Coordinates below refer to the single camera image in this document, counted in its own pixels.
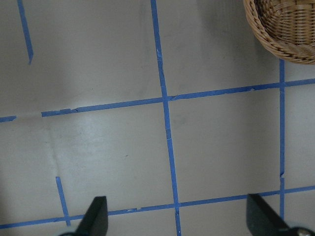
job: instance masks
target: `floor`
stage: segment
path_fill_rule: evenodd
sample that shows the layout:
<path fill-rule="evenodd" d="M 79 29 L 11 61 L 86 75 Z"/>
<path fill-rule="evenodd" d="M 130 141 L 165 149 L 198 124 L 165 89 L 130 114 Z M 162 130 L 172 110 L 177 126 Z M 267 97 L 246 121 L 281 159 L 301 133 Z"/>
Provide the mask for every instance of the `floor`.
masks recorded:
<path fill-rule="evenodd" d="M 266 51 L 243 1 L 21 2 L 0 2 L 0 236 L 103 195 L 108 236 L 249 235 L 248 193 L 314 230 L 315 67 Z"/>

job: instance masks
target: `woven wicker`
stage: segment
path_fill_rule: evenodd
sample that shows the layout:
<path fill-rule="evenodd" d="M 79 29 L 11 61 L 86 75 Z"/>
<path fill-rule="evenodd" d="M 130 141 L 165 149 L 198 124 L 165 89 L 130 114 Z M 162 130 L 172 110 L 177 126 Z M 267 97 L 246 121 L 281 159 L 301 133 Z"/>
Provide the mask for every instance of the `woven wicker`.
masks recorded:
<path fill-rule="evenodd" d="M 254 35 L 275 56 L 315 64 L 315 0 L 244 0 Z"/>

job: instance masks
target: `basket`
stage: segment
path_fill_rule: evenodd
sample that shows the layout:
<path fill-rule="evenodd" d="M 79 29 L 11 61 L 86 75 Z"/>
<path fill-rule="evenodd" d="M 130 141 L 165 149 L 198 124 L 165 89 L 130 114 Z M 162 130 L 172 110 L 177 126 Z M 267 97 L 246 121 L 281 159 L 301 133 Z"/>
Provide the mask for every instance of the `basket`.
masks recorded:
<path fill-rule="evenodd" d="M 244 0 L 254 35 L 275 56 L 315 64 L 315 0 Z"/>

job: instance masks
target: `black object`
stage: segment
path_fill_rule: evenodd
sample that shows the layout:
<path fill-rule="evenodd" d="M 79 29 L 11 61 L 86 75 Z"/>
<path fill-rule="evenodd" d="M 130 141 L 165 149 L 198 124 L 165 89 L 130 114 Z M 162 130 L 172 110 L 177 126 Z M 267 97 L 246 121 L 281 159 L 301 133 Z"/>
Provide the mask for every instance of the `black object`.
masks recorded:
<path fill-rule="evenodd" d="M 105 236 L 108 229 L 106 197 L 95 197 L 74 233 L 59 236 Z"/>
<path fill-rule="evenodd" d="M 290 228 L 258 194 L 248 194 L 246 223 L 253 236 L 315 236 L 309 229 Z"/>

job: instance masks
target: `bolt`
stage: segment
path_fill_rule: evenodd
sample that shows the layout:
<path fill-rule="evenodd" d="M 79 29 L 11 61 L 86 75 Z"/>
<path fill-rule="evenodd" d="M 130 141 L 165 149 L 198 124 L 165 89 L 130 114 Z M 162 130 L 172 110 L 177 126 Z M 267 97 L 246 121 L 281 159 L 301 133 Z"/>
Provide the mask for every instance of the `bolt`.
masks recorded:
<path fill-rule="evenodd" d="M 311 233 L 308 232 L 308 231 L 305 230 L 305 229 L 299 229 L 299 230 L 297 231 L 297 234 L 298 234 L 299 236 L 311 236 Z"/>

